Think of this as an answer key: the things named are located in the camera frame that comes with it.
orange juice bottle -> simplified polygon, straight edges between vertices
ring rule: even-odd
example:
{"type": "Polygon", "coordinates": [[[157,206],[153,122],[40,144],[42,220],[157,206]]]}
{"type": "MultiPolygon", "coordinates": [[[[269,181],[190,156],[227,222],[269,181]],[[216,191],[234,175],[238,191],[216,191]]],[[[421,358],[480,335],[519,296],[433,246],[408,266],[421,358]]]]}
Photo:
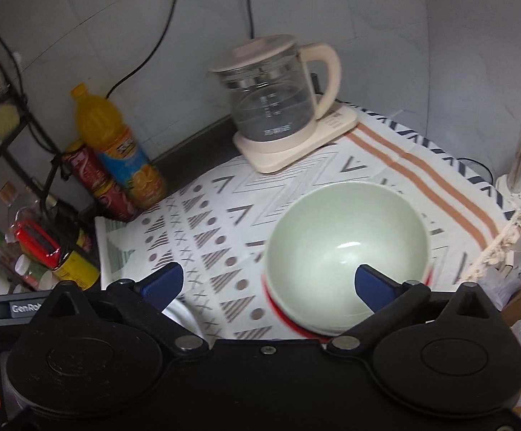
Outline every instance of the orange juice bottle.
{"type": "Polygon", "coordinates": [[[115,181],[143,209],[164,199],[164,179],[149,164],[118,109],[104,97],[90,95],[84,84],[75,87],[71,95],[77,102],[76,122],[81,139],[95,150],[115,181]]]}

kettle handle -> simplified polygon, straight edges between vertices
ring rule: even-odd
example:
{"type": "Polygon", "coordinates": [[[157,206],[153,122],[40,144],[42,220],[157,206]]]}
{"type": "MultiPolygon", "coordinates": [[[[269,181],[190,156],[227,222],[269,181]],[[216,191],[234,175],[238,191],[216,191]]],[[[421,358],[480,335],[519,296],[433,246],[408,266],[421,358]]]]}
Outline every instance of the kettle handle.
{"type": "Polygon", "coordinates": [[[320,102],[314,106],[314,117],[318,120],[331,108],[340,90],[340,78],[342,75],[340,59],[336,50],[327,43],[303,45],[298,48],[298,55],[303,63],[307,61],[323,61],[328,69],[328,86],[326,86],[326,91],[322,95],[320,102]]]}

gray wall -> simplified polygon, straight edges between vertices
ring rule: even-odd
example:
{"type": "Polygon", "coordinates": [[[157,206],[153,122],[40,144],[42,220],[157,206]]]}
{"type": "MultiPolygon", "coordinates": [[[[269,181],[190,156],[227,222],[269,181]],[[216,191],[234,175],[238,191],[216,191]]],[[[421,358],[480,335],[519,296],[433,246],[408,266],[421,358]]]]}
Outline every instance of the gray wall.
{"type": "MultiPolygon", "coordinates": [[[[22,57],[30,106],[61,148],[76,139],[69,91],[104,94],[137,66],[162,31],[171,0],[1,0],[0,32],[22,57]]],[[[341,97],[424,133],[428,113],[425,0],[253,0],[257,34],[327,42],[343,63],[341,97]]],[[[229,112],[207,67],[244,42],[245,0],[179,0],[151,62],[112,97],[150,157],[229,112]]],[[[49,157],[27,134],[13,147],[45,179],[49,157]]],[[[0,165],[0,188],[11,173],[0,165]]],[[[83,207],[73,182],[54,190],[83,207]]]]}
{"type": "Polygon", "coordinates": [[[426,0],[428,137],[498,176],[521,124],[521,0],[426,0]]]}

patterned tablecloth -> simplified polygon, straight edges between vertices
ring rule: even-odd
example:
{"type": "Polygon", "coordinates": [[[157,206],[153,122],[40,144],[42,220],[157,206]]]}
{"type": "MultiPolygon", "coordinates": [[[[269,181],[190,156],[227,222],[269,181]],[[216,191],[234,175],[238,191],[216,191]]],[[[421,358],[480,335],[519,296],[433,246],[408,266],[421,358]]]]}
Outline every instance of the patterned tablecloth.
{"type": "Polygon", "coordinates": [[[300,338],[262,281],[265,244],[277,220],[308,191],[341,181],[376,182],[400,193],[431,236],[432,289],[455,289],[462,272],[513,209],[464,164],[415,131],[353,106],[359,124],[281,172],[262,175],[242,156],[124,224],[97,218],[102,286],[140,280],[171,261],[185,270],[181,301],[209,341],[300,338]]]}

coca-cola can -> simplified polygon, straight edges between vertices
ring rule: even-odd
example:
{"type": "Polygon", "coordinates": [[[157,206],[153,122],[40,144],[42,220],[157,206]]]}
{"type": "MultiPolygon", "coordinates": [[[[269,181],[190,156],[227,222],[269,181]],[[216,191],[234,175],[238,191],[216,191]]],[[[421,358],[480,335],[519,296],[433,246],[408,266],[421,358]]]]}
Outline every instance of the coca-cola can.
{"type": "Polygon", "coordinates": [[[129,199],[125,191],[112,178],[93,193],[110,218],[127,222],[139,213],[139,208],[129,199]]]}
{"type": "Polygon", "coordinates": [[[67,148],[64,159],[70,165],[73,175],[92,193],[112,179],[96,157],[95,151],[85,146],[81,139],[67,148]]]}

